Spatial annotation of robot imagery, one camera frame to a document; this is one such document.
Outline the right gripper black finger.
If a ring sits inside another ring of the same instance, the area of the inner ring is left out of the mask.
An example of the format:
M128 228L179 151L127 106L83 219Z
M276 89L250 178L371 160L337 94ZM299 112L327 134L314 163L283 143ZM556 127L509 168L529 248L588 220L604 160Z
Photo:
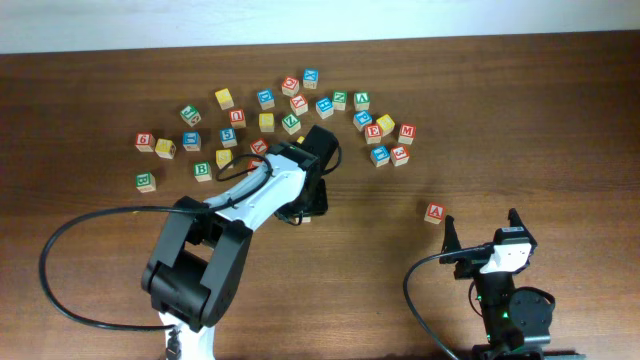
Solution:
M454 225L454 217L451 215L446 215L444 218L445 222L445 232L444 232L444 240L441 248L441 252L452 253L461 250L461 244L458 239L458 235Z
M509 221L509 227L510 228L518 228L520 230L524 230L525 229L525 225L523 223L523 221L521 220L517 210L515 208L511 208L508 211L508 221Z

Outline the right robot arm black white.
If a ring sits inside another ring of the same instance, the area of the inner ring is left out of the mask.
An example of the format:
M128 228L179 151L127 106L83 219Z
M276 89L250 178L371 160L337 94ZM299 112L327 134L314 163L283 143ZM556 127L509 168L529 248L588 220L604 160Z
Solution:
M537 241L514 208L508 220L491 242L463 248L454 218L445 217L440 262L455 265L455 279L472 281L487 335L485 345L472 348L474 359L542 359L542 347L551 341L555 298L537 288L514 285L514 276L529 266Z

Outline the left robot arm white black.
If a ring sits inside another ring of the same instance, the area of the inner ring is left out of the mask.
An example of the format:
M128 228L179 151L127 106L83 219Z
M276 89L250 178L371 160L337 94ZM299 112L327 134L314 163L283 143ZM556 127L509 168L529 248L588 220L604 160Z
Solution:
M297 226L325 214L324 177L340 155L336 136L315 125L301 143L269 147L226 192L177 201L141 277L166 327L166 358L213 358L215 326L239 288L254 232L270 217Z

